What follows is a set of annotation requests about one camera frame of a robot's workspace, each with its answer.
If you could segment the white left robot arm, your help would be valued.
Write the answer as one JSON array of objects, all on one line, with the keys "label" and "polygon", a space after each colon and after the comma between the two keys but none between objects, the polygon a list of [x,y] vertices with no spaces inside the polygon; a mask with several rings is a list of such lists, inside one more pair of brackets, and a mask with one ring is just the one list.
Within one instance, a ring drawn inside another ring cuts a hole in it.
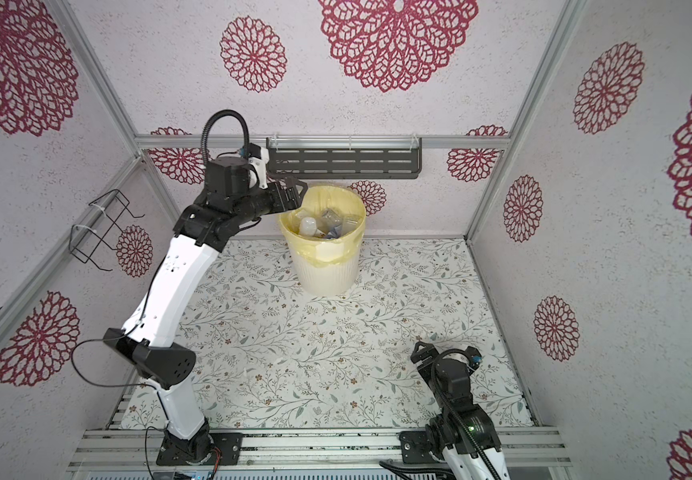
[{"label": "white left robot arm", "polygon": [[206,166],[203,190],[174,227],[169,249],[143,300],[103,341],[154,389],[166,417],[160,465],[199,465],[217,451],[192,382],[195,351],[180,345],[180,322],[203,276],[229,240],[266,215],[301,207],[308,186],[293,177],[269,181],[259,159],[228,156]]}]

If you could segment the clear green-cap bottle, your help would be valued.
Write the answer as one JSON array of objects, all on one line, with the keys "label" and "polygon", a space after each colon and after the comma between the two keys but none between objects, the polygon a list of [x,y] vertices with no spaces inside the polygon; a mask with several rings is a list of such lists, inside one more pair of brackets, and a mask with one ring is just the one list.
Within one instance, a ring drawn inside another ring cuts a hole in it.
[{"label": "clear green-cap bottle", "polygon": [[344,216],[332,208],[325,209],[319,216],[319,228],[326,235],[340,237]]}]

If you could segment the white red-cap bottle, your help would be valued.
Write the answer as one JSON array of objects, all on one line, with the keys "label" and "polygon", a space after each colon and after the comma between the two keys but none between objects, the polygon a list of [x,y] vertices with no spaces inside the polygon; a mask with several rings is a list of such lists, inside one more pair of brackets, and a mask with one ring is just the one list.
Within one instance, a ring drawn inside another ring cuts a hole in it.
[{"label": "white red-cap bottle", "polygon": [[303,217],[299,223],[298,234],[305,237],[319,237],[321,231],[317,219],[312,216]]}]

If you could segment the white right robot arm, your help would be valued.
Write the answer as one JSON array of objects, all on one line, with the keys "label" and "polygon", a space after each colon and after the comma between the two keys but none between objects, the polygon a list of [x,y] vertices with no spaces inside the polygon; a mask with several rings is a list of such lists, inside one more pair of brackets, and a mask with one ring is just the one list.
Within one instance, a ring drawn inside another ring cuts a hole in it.
[{"label": "white right robot arm", "polygon": [[472,393],[480,351],[472,346],[439,351],[417,341],[411,362],[440,408],[426,426],[431,453],[444,460],[457,479],[509,479],[494,423]]}]

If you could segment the clear purple-label water bottle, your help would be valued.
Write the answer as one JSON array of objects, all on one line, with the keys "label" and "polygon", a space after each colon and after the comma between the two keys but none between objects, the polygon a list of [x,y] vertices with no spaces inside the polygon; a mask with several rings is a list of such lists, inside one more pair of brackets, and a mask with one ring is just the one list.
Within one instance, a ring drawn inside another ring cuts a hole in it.
[{"label": "clear purple-label water bottle", "polygon": [[340,225],[339,236],[343,237],[355,231],[361,223],[359,215],[345,215]]}]

